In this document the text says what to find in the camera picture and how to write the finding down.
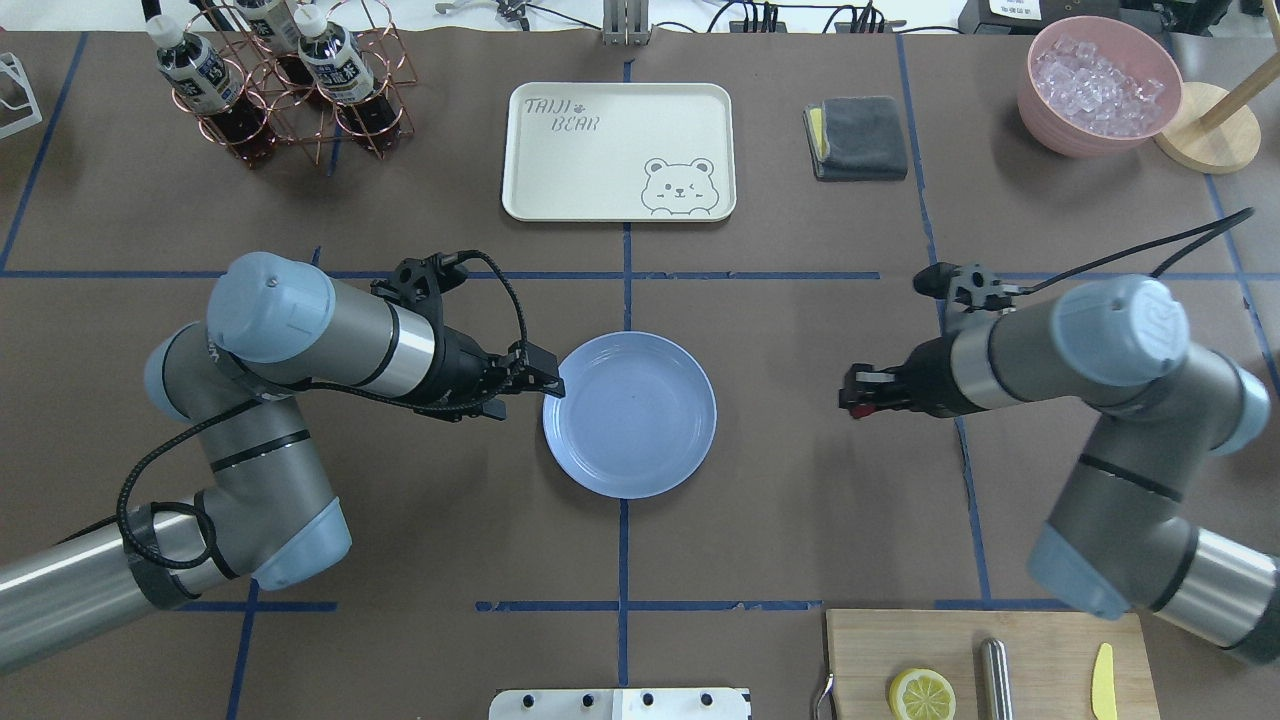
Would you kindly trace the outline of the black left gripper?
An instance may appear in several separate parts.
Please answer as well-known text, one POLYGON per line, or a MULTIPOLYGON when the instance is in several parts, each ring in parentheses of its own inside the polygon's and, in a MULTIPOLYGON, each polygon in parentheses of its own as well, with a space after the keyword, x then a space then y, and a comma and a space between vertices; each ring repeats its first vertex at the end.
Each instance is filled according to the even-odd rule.
POLYGON ((553 352, 535 343, 515 342, 509 354, 489 354, 470 336, 443 327, 428 374, 428 415, 443 421, 467 416, 503 421, 506 402, 497 397, 503 388, 506 395, 566 396, 559 360, 553 352))

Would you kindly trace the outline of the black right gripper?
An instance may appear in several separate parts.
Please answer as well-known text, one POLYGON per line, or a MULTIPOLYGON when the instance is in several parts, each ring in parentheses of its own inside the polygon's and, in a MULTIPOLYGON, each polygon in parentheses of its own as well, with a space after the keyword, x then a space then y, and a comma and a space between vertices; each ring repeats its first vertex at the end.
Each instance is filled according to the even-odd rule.
POLYGON ((851 364, 838 389, 838 407, 865 404, 883 410, 925 413, 937 418, 959 415, 959 387, 952 373, 954 338, 936 338, 916 346, 897 366, 881 370, 851 364))

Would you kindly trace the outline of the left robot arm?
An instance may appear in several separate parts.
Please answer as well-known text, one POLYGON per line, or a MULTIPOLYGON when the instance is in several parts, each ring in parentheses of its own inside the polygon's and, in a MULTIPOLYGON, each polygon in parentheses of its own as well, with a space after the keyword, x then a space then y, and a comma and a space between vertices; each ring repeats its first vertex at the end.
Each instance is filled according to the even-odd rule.
POLYGON ((461 421, 506 418, 504 397, 566 393, 554 354, 502 354, 449 328, 444 295, 477 250, 403 260, 366 291, 320 268, 250 252, 205 319, 150 355, 151 401, 186 428, 127 474, 111 515, 3 569, 3 671, 250 577, 301 583, 352 544, 297 398, 329 391, 461 421))

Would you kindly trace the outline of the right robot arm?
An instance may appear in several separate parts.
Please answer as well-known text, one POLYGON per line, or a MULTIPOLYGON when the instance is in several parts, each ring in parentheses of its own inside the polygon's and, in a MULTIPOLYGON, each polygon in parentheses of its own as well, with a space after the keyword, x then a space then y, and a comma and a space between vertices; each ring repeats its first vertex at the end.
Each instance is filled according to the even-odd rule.
POLYGON ((956 418, 1073 397, 1098 413, 1030 552, 1053 597, 1105 620, 1146 609, 1248 664, 1277 661, 1277 557, 1189 523, 1204 460, 1266 427, 1263 383, 1190 338, 1184 306, 1139 274, 1016 309, 1027 288, 938 263, 914 290, 952 304, 938 338, 878 369, 852 364, 838 405, 956 418))

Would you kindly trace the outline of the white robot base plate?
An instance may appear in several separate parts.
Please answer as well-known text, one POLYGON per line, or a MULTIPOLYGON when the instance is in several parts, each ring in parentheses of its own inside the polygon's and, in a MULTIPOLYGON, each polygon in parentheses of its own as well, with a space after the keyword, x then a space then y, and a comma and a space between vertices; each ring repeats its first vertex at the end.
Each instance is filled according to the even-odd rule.
POLYGON ((748 689, 731 687, 508 689, 489 719, 751 719, 748 689))

